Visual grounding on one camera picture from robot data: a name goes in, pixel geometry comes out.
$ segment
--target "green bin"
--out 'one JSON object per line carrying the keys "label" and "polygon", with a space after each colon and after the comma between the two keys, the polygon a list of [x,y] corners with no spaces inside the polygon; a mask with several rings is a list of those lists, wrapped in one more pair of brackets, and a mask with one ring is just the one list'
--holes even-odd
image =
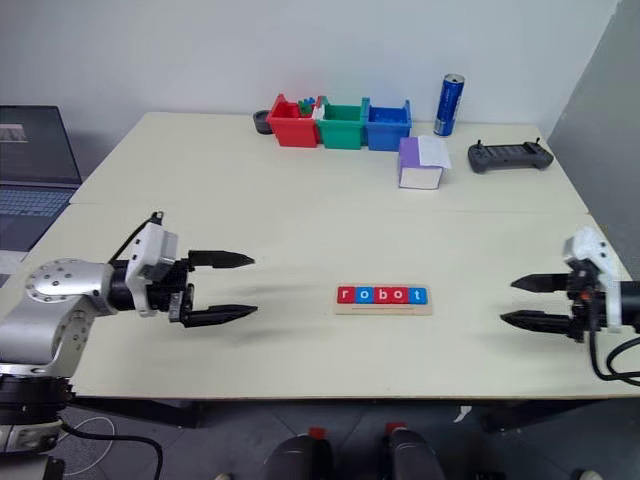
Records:
{"label": "green bin", "polygon": [[360,150],[364,141],[365,99],[360,106],[332,105],[324,96],[320,97],[320,102],[324,105],[324,116],[316,122],[324,146]]}

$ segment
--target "table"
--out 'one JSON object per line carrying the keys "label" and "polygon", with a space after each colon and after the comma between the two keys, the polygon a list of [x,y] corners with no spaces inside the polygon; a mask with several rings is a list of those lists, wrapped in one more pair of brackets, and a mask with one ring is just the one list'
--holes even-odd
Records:
{"label": "table", "polygon": [[[0,315],[28,271],[56,257],[105,261],[149,214],[132,205],[72,205],[0,289]],[[164,315],[98,319],[73,383],[121,398],[593,398],[637,395],[595,378],[583,345],[515,329],[499,314],[566,313],[561,294],[509,288],[531,272],[566,271],[562,242],[586,213],[322,211],[295,202],[234,205],[215,215],[165,209],[189,248],[251,255],[254,266],[193,275],[196,306],[245,303],[258,312],[200,329]],[[117,215],[118,221],[112,219]],[[426,283],[430,317],[336,316],[339,283]],[[608,346],[625,335],[603,336]],[[626,362],[640,361],[630,352]]]}
{"label": "table", "polygon": [[[413,135],[433,132],[416,123]],[[148,113],[84,185],[72,203],[185,205],[214,215],[238,204],[299,211],[587,212],[557,161],[535,169],[471,171],[467,148],[535,140],[532,125],[458,124],[447,138],[453,169],[439,191],[397,188],[397,154],[364,148],[280,147],[259,135],[250,116]]]}

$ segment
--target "gray floor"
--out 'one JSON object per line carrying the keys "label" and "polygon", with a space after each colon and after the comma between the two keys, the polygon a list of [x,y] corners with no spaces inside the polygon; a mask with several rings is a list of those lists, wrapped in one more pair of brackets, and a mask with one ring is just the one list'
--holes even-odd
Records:
{"label": "gray floor", "polygon": [[[117,432],[152,437],[165,449],[165,480],[212,480],[233,472],[236,480],[259,479],[265,457],[279,442],[310,426],[329,430],[342,479],[375,478],[375,460],[384,425],[406,422],[437,451],[449,480],[467,480],[476,469],[502,471],[513,480],[569,480],[576,469],[598,470],[605,480],[640,478],[640,400],[609,400],[520,431],[488,435],[475,408],[454,424],[455,406],[374,403],[224,403],[208,410],[204,426],[178,429],[110,415]],[[96,416],[68,409],[71,424]],[[103,422],[88,431],[110,433]],[[68,472],[91,463],[104,442],[65,439],[54,454]],[[145,445],[114,444],[91,471],[71,478],[150,479],[154,453]]]}

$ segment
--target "laptop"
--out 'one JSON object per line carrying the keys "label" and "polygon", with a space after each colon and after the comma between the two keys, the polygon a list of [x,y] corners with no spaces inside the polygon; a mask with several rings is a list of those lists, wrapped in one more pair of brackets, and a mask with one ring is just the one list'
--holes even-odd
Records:
{"label": "laptop", "polygon": [[58,107],[0,105],[0,250],[29,251],[81,183]]}

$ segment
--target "energy drink can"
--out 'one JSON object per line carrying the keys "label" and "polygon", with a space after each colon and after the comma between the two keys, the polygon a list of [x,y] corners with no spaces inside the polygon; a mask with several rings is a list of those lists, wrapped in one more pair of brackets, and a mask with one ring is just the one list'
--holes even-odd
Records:
{"label": "energy drink can", "polygon": [[453,124],[456,122],[456,113],[462,97],[464,77],[456,73],[445,75],[442,81],[440,93],[440,105],[433,128],[433,133],[441,137],[448,137],[453,132]]}

